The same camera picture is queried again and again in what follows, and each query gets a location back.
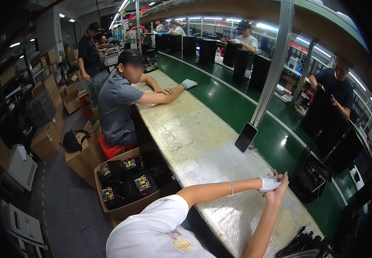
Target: navy t-shirt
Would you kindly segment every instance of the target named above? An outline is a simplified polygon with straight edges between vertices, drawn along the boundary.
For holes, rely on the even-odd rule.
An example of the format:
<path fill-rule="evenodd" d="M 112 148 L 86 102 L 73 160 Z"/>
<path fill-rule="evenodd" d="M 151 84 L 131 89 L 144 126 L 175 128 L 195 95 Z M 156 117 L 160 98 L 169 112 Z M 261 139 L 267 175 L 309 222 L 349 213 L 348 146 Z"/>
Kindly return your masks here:
<path fill-rule="evenodd" d="M 318 83 L 323 85 L 325 92 L 332 94 L 341 106 L 352 109 L 354 90 L 348 79 L 337 80 L 335 78 L 335 69 L 332 68 L 325 69 L 313 76 L 315 76 Z"/>

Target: man in gray shirt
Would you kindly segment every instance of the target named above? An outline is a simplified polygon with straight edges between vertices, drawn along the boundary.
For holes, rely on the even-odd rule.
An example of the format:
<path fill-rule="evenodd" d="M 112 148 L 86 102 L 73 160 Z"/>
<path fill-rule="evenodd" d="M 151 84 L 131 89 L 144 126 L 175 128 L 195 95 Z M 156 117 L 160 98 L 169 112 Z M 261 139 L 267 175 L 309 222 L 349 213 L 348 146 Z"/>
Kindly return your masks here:
<path fill-rule="evenodd" d="M 146 58 L 137 49 L 127 49 L 119 56 L 113 70 L 99 93 L 99 119 L 101 129 L 110 145 L 137 145 L 137 135 L 130 117 L 131 106 L 137 104 L 167 104 L 197 82 L 184 80 L 174 88 L 162 89 L 153 77 L 143 76 Z M 147 83 L 153 93 L 142 92 L 131 84 Z"/>

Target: workbench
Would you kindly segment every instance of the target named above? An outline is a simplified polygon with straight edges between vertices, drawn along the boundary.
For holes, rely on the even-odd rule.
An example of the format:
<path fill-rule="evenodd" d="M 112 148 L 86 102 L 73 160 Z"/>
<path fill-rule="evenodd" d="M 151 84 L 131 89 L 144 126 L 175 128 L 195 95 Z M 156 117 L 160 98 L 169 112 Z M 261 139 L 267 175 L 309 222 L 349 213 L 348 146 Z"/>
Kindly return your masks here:
<path fill-rule="evenodd" d="M 162 88 L 178 85 L 160 70 L 147 75 Z M 144 83 L 133 86 L 152 92 Z M 272 173 L 270 165 L 255 149 L 240 152 L 234 146 L 238 133 L 186 90 L 169 104 L 136 106 L 181 187 Z M 230 253 L 242 257 L 264 205 L 260 192 L 245 191 L 197 204 L 196 208 Z M 285 247 L 304 225 L 307 232 L 323 237 L 311 215 L 288 188 L 265 257 L 272 257 Z"/>

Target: smartphone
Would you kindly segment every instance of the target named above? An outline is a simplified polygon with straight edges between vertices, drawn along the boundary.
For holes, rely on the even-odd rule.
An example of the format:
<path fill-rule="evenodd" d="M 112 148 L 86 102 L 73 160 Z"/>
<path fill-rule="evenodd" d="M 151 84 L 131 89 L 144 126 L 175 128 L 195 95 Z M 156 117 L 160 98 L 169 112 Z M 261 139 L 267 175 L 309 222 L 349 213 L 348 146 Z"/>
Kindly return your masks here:
<path fill-rule="evenodd" d="M 249 147 L 249 144 L 253 141 L 253 138 L 255 138 L 257 132 L 258 129 L 254 125 L 251 123 L 246 123 L 235 142 L 235 146 L 241 152 L 245 152 Z"/>

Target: bracelet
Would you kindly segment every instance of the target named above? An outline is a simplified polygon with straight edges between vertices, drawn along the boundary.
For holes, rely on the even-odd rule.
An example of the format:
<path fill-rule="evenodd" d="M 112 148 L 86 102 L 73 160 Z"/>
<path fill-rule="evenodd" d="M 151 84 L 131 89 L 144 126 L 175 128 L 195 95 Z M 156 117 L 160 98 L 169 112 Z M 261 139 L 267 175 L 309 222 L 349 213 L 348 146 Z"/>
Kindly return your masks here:
<path fill-rule="evenodd" d="M 232 193 L 230 195 L 233 194 L 233 182 L 232 181 L 229 181 L 230 185 L 232 186 Z"/>

